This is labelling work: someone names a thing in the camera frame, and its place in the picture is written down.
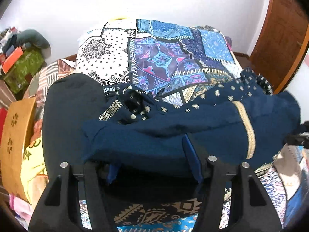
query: wooden door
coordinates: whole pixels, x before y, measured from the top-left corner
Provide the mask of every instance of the wooden door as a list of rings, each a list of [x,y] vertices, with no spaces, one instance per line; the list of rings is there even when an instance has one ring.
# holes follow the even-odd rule
[[[305,51],[302,46],[308,19],[296,0],[271,0],[258,42],[250,57],[255,71],[264,75],[274,89],[281,90],[295,61]]]

